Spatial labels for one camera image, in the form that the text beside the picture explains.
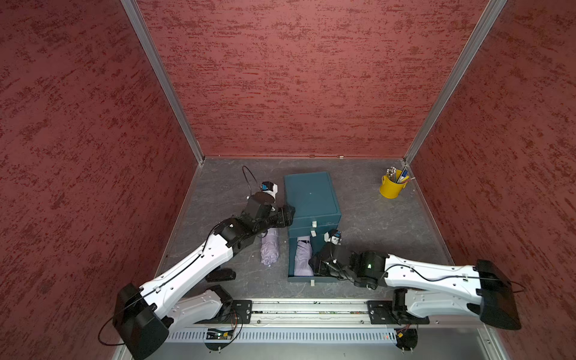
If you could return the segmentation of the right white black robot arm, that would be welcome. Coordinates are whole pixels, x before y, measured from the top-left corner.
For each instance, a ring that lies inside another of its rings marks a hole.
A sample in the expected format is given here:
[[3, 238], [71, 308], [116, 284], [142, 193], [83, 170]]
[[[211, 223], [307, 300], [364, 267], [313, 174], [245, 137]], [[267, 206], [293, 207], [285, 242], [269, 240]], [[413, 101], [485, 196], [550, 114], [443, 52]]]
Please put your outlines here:
[[398, 324], [457, 315], [476, 317], [497, 329], [521, 329], [513, 283], [488, 260], [480, 259], [475, 265], [439, 265], [390, 253], [356, 253], [327, 243], [309, 265], [315, 275], [349, 281], [356, 287], [391, 287], [391, 313]]

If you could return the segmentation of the teal three-drawer cabinet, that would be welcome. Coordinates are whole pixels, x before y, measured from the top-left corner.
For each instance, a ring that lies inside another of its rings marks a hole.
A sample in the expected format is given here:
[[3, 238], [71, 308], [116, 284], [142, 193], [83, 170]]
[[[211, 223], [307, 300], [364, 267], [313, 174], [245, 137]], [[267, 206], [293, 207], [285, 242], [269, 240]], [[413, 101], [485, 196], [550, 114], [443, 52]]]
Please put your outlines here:
[[290, 283], [334, 283], [334, 277], [314, 274], [296, 274], [297, 241], [304, 237], [309, 240], [311, 254], [318, 253], [326, 243], [324, 235], [339, 228], [341, 209], [328, 172], [309, 172], [285, 175], [285, 203], [295, 208], [292, 225], [288, 227], [289, 265], [287, 280]]

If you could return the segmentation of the lilac umbrella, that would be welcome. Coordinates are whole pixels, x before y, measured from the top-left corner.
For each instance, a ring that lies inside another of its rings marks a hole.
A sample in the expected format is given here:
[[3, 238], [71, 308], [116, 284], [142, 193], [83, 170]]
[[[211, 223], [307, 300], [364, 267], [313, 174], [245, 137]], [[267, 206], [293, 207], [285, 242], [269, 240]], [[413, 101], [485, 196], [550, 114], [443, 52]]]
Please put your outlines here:
[[262, 237], [261, 242], [261, 263], [265, 266], [271, 266], [278, 261], [280, 256], [279, 229], [271, 228]]
[[312, 255], [311, 238], [309, 236], [298, 237], [294, 258], [294, 275], [296, 277], [311, 277], [314, 275], [314, 271], [309, 265]]

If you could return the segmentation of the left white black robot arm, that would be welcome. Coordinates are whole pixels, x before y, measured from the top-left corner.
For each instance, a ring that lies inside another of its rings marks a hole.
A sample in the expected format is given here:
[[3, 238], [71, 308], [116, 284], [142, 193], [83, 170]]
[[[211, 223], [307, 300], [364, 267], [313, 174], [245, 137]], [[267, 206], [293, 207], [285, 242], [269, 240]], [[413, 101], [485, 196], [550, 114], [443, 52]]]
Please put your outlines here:
[[215, 318], [230, 299], [227, 292], [215, 288], [184, 300], [186, 293], [257, 236], [291, 226], [295, 213], [289, 204], [279, 206], [271, 191], [256, 192], [239, 216], [217, 223], [196, 250], [165, 273], [120, 289], [111, 322], [132, 357], [148, 358], [178, 326]]

